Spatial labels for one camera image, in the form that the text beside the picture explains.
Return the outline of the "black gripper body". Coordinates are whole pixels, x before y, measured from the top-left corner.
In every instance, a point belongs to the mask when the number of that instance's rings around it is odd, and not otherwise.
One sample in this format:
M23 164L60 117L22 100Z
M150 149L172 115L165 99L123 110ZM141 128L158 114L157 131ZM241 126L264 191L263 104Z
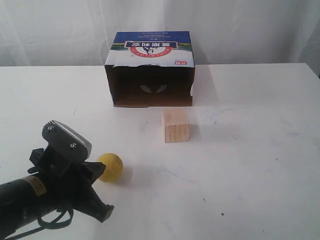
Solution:
M29 160L34 167L28 172L42 175L61 204L103 223L111 216L114 206L103 203L92 185L106 166L101 162L87 162L87 158L87 150L38 148L31 152Z

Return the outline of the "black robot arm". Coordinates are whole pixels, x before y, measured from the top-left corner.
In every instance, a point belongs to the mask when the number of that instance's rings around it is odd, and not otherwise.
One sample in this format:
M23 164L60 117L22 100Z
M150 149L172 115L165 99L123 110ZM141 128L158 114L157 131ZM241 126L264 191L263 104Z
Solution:
M53 149L34 149L29 175L0 186L0 238L16 240L42 230L68 227L78 211L103 223L113 205L105 204L93 183L106 166L67 159Z

